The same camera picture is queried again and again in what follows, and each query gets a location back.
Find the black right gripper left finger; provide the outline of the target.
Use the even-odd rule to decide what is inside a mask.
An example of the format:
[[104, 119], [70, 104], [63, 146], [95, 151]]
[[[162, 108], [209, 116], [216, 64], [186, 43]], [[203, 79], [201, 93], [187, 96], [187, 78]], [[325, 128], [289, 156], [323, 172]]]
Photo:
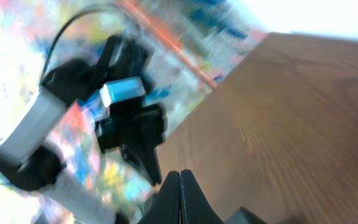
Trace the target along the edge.
[[142, 217], [139, 224], [180, 223], [180, 176], [171, 171], [166, 176], [155, 202]]

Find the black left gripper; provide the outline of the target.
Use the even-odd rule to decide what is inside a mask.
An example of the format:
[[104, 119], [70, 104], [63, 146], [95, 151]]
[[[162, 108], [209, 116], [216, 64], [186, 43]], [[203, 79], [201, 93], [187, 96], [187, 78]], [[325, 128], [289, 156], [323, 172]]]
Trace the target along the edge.
[[124, 162], [156, 186], [162, 176], [155, 149], [165, 140], [166, 117], [160, 103], [145, 103], [154, 88], [144, 72], [148, 56], [133, 39], [107, 39], [95, 69], [103, 75], [99, 95], [108, 116], [95, 122], [95, 133], [102, 152], [121, 147]]

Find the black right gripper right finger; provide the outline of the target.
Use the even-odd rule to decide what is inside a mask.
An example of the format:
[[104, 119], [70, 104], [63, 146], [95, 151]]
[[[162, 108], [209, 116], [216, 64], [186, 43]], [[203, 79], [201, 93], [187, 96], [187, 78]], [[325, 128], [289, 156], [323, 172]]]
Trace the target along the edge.
[[183, 224], [223, 224], [211, 208], [189, 169], [180, 172], [181, 222]]

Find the black gift box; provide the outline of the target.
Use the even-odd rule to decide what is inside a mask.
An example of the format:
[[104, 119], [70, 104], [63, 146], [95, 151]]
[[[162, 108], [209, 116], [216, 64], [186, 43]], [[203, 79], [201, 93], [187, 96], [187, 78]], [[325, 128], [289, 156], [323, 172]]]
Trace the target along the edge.
[[225, 222], [225, 224], [267, 224], [264, 220], [244, 207], [240, 207]]

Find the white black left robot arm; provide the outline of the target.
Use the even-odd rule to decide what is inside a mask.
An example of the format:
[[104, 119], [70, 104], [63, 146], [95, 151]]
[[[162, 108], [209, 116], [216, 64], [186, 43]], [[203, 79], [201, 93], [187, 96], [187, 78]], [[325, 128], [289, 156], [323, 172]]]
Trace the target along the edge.
[[0, 173], [18, 189], [58, 202], [83, 223], [127, 223], [127, 215], [66, 171], [46, 137], [73, 104], [98, 97], [104, 112], [94, 132], [101, 153], [118, 148], [150, 184], [161, 183], [155, 150], [165, 139], [165, 111], [158, 103], [144, 104], [154, 87], [144, 71], [149, 55], [136, 40], [112, 35], [94, 64], [73, 58], [51, 69], [21, 120], [0, 140]]

